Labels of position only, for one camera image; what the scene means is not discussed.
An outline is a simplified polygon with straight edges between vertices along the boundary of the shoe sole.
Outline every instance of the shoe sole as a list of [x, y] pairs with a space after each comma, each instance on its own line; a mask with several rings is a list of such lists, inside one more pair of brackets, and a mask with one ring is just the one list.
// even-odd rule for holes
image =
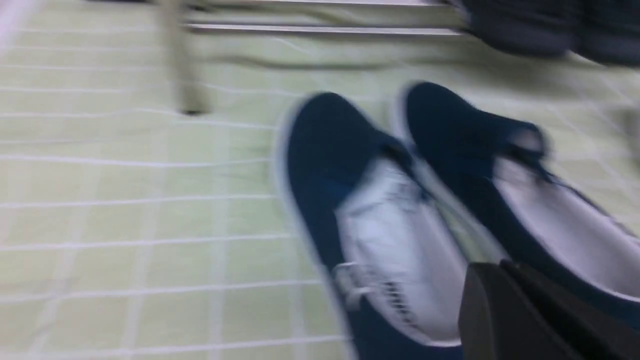
[[470, 234], [473, 234], [473, 239], [467, 239], [468, 241], [458, 244], [468, 261], [470, 263], [500, 263], [503, 259], [509, 259], [506, 251], [491, 235], [489, 230], [471, 215], [460, 200], [444, 185], [426, 160], [415, 151], [415, 141], [404, 120], [404, 100], [412, 88], [413, 84], [403, 88], [388, 107], [391, 133], [407, 144], [413, 152], [413, 157], [416, 160], [416, 176], [422, 185], [432, 193], [439, 204], [444, 205], [447, 211], [450, 211], [458, 220], [461, 220]]
[[640, 36], [620, 35], [597, 28], [579, 31], [574, 50], [583, 58], [602, 65], [640, 67]]
[[287, 178], [287, 164], [285, 156], [289, 147], [289, 139], [291, 137], [291, 131], [293, 124], [295, 123], [297, 115], [300, 110], [307, 103], [305, 97], [299, 104], [295, 105], [289, 112], [278, 122], [276, 130], [274, 132], [272, 159], [271, 159], [271, 182], [276, 189], [276, 193], [281, 200], [284, 207], [285, 217], [289, 228], [294, 231], [296, 236], [302, 239], [302, 244], [307, 250], [307, 254], [311, 257], [312, 266], [316, 270], [317, 274], [320, 274], [321, 282], [324, 288], [324, 293], [327, 294], [329, 299], [332, 313], [337, 319], [337, 323], [344, 335], [344, 338], [340, 339], [343, 342], [343, 356], [349, 360], [358, 360], [357, 351], [350, 342], [353, 339], [351, 329], [348, 321], [342, 315], [342, 307], [340, 306], [340, 295], [335, 292], [331, 287], [333, 282], [331, 274], [322, 265], [320, 261], [320, 255], [317, 253], [316, 246], [311, 238], [311, 234], [307, 230], [307, 226], [304, 223], [302, 214], [296, 206], [296, 201], [293, 198], [291, 187], [289, 186], [289, 180]]

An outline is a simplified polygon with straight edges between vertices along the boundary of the navy blue slip-on shoe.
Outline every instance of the navy blue slip-on shoe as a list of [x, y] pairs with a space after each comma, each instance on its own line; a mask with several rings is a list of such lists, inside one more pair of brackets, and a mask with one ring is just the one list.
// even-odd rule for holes
[[545, 169], [537, 126], [419, 83], [403, 92], [393, 128], [513, 261], [640, 330], [640, 240]]
[[360, 360], [462, 360], [467, 262], [404, 145], [320, 94], [276, 139], [274, 177]]
[[553, 58], [573, 46], [578, 0], [449, 0], [477, 36], [505, 53]]

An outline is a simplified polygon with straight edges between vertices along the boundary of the dark fabric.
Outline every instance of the dark fabric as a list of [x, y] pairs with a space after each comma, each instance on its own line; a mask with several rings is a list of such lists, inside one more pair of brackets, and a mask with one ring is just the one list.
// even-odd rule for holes
[[496, 264], [467, 269], [458, 320], [466, 360], [583, 360]]
[[530, 266], [503, 261], [514, 279], [554, 330], [587, 359], [640, 359], [640, 332], [562, 289]]
[[[335, 210], [354, 190], [376, 156], [393, 158], [410, 168], [403, 145], [375, 129], [347, 100], [319, 94], [295, 114], [286, 149], [286, 171], [292, 195], [319, 259], [326, 270], [345, 262]], [[391, 326], [367, 301], [348, 310], [344, 294], [331, 279], [348, 319], [360, 360], [461, 360], [461, 347], [427, 347]]]
[[415, 85], [409, 92], [406, 121], [418, 153], [514, 261], [527, 263], [581, 300], [640, 329], [638, 302], [601, 291], [558, 263], [520, 223], [493, 184], [495, 157], [505, 153], [514, 133], [537, 129], [535, 125], [475, 109], [433, 83]]
[[455, 0], [471, 34], [514, 55], [553, 58], [574, 46], [577, 0]]

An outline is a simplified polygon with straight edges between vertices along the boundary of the black object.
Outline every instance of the black object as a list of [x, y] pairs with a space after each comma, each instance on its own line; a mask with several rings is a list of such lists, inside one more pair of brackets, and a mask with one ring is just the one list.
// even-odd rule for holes
[[606, 316], [544, 277], [530, 266], [503, 261], [549, 325], [588, 359], [640, 359], [640, 332]]
[[586, 360], [496, 264], [467, 269], [458, 327], [467, 360]]
[[575, 52], [606, 65], [640, 66], [640, 0], [584, 0]]
[[573, 47], [578, 0], [450, 0], [471, 33], [505, 53], [559, 57]]

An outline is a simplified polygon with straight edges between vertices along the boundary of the shoe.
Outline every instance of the shoe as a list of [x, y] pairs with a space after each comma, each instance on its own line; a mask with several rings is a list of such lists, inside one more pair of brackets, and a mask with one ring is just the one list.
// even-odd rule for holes
[[412, 158], [347, 100], [319, 94], [279, 130], [274, 177], [361, 360], [462, 360], [467, 262]]
[[578, 0], [449, 0], [472, 35], [504, 53], [560, 57], [573, 47]]
[[605, 65], [640, 66], [640, 0], [584, 0], [575, 52]]
[[497, 264], [467, 270], [459, 320], [471, 360], [586, 360], [558, 335], [518, 284]]
[[394, 109], [394, 133], [437, 178], [430, 181], [513, 261], [640, 330], [640, 240], [546, 170], [548, 142], [537, 126], [476, 109], [433, 83], [410, 86]]

